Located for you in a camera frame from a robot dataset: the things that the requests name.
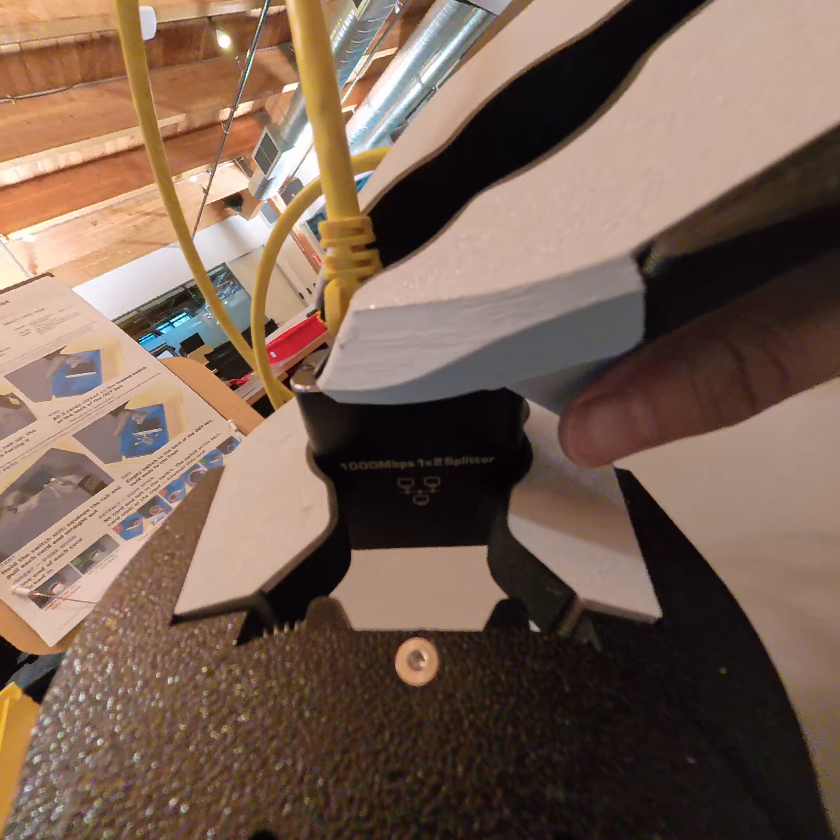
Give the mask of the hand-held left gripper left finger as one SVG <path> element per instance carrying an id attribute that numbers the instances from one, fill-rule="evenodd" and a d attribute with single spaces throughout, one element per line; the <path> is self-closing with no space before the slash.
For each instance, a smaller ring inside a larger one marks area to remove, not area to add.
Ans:
<path id="1" fill-rule="evenodd" d="M 349 571 L 349 534 L 315 464 L 297 402 L 274 412 L 228 458 L 175 608 L 193 620 L 247 612 L 293 624 Z"/>

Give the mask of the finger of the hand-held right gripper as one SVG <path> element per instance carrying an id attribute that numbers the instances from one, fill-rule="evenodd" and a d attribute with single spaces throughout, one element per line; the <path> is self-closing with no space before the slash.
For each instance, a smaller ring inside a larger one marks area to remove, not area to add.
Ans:
<path id="1" fill-rule="evenodd" d="M 569 389 L 643 337 L 640 246 L 837 128 L 838 2 L 710 2 L 591 127 L 357 292 L 320 390 Z"/>
<path id="2" fill-rule="evenodd" d="M 531 2 L 416 113 L 369 183 L 385 268 L 596 119 L 704 2 Z"/>

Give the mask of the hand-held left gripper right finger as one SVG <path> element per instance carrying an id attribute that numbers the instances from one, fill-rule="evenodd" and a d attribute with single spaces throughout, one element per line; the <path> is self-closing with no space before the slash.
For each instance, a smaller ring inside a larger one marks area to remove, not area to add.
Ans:
<path id="1" fill-rule="evenodd" d="M 531 463 L 492 525 L 493 580 L 533 631 L 566 635 L 587 613 L 655 623 L 662 608 L 614 468 L 574 465 L 558 417 L 526 414 Z"/>

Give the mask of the black ethernet splitter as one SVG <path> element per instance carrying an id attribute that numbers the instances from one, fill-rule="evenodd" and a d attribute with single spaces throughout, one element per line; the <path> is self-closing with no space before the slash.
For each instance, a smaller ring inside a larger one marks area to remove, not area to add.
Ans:
<path id="1" fill-rule="evenodd" d="M 487 545 L 532 462 L 529 409 L 506 388 L 435 402 L 337 402 L 310 353 L 289 380 L 315 464 L 338 497 L 354 550 Z"/>

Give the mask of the person's right hand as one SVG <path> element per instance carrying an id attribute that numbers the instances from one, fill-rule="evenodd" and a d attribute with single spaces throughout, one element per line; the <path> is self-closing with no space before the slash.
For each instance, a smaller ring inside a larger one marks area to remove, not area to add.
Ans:
<path id="1" fill-rule="evenodd" d="M 630 353 L 563 412 L 578 466 L 740 424 L 838 377 L 838 263 L 772 281 Z"/>

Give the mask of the wooden clipboard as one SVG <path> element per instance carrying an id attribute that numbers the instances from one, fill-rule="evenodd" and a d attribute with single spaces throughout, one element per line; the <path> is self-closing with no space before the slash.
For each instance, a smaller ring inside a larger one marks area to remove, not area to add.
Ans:
<path id="1" fill-rule="evenodd" d="M 252 405 L 232 391 L 222 381 L 198 362 L 188 359 L 164 359 L 162 361 L 173 375 L 182 381 L 210 405 L 219 415 L 229 421 L 236 432 L 251 434 L 262 424 L 261 416 Z M 31 626 L 16 614 L 5 602 L 1 603 L 1 638 L 16 650 L 29 655 L 52 655 L 64 653 L 79 633 L 80 625 L 73 627 L 54 646 L 48 646 Z"/>

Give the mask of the red plastic bin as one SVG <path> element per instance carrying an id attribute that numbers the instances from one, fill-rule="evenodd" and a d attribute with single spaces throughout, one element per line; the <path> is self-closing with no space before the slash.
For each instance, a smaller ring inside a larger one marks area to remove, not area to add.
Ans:
<path id="1" fill-rule="evenodd" d="M 320 315 L 313 313 L 266 340 L 269 365 L 273 375 L 279 376 L 301 362 L 312 351 L 329 345 L 332 336 Z"/>

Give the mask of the printed instruction sheet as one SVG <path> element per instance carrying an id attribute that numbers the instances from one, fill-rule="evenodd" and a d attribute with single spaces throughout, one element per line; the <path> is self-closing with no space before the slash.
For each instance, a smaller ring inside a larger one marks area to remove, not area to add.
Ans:
<path id="1" fill-rule="evenodd" d="M 1 296 L 2 637 L 65 648 L 250 427 L 51 275 Z"/>

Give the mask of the yellow plastic bin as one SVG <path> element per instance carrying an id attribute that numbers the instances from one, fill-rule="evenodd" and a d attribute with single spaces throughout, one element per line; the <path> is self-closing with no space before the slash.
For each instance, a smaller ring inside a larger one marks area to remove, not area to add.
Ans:
<path id="1" fill-rule="evenodd" d="M 1 791 L 11 796 L 22 772 L 40 705 L 15 683 L 1 692 Z"/>

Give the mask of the silver ventilation duct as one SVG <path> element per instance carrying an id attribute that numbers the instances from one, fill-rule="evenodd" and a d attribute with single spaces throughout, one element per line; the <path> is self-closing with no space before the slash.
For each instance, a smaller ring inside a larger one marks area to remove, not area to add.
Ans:
<path id="1" fill-rule="evenodd" d="M 497 16 L 474 3 L 435 2 L 348 122 L 350 152 L 390 144 Z"/>

